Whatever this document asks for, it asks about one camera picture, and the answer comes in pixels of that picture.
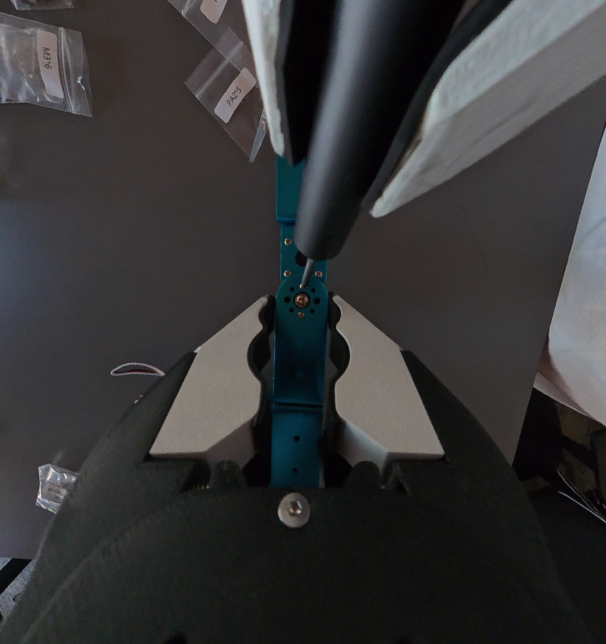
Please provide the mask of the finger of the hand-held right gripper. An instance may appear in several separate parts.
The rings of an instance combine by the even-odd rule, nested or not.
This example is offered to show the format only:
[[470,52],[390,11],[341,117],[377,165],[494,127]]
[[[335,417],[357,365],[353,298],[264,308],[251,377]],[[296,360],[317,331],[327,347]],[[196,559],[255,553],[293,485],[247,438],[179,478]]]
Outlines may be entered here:
[[379,218],[606,75],[606,1],[466,1],[363,200]]
[[291,165],[307,156],[337,1],[242,1],[269,136]]

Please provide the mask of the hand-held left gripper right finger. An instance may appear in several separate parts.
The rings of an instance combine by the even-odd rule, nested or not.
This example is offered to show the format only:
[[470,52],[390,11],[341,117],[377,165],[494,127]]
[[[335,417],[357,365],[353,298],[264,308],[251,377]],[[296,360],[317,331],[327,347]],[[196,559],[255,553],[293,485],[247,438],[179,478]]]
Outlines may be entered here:
[[401,348],[335,296],[336,325],[347,343],[347,367],[335,384],[340,419],[338,453],[351,465],[433,460],[444,456],[440,440],[407,368]]

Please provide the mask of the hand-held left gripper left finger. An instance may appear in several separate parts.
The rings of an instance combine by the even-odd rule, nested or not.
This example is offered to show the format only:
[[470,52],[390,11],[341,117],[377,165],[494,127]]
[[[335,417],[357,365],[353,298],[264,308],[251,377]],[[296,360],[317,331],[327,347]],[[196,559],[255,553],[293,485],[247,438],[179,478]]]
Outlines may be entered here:
[[253,426],[265,401],[252,351],[274,325],[274,298],[263,296],[204,342],[149,455],[245,466],[257,452]]

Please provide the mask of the blue metal toy robot arm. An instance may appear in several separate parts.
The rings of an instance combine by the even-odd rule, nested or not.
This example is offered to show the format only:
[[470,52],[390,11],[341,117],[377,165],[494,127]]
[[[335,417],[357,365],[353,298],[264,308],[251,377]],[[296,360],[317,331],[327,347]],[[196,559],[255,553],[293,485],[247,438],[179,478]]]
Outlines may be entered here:
[[307,258],[293,233],[303,163],[276,157],[276,217],[281,228],[280,278],[275,296],[271,394],[271,487],[319,487],[328,319],[326,263],[301,288]]

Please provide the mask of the black electric screwdriver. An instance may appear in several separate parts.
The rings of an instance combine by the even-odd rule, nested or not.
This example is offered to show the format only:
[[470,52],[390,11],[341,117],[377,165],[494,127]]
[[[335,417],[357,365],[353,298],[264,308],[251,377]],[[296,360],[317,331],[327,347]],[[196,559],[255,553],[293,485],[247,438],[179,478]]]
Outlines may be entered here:
[[316,261],[341,251],[464,1],[339,1],[302,178],[294,242]]

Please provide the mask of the dark grey desk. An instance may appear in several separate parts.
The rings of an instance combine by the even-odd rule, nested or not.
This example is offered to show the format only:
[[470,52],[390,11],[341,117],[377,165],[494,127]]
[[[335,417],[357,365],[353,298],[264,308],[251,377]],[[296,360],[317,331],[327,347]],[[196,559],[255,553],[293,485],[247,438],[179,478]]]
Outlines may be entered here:
[[[0,105],[0,556],[52,514],[38,467],[79,471],[155,377],[279,284],[275,156],[249,163],[185,80],[210,51],[167,1],[77,1],[91,118]],[[379,219],[328,284],[411,350],[512,460],[606,117],[606,76]]]

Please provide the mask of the small clear labelled zip bag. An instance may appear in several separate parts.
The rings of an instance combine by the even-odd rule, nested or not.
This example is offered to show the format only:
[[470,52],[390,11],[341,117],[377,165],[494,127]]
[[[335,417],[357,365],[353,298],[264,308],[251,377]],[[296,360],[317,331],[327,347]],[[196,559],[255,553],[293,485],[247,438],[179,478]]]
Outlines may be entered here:
[[253,162],[267,123],[253,59],[243,41],[227,30],[185,85]]
[[218,52],[250,55],[241,1],[169,1]]

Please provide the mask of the person's white shirt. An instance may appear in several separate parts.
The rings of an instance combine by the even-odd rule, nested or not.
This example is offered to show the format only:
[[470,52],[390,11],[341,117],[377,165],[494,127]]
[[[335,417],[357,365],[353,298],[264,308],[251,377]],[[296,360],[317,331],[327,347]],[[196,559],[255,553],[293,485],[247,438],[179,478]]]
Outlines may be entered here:
[[534,385],[606,427],[606,127]]

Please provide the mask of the large clear labelled zip bag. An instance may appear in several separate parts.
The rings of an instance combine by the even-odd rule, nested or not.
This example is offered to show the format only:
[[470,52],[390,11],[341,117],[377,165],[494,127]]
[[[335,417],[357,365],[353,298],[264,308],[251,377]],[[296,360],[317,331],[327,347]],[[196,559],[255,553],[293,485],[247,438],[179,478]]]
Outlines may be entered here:
[[90,117],[82,34],[0,12],[0,104],[32,104]]

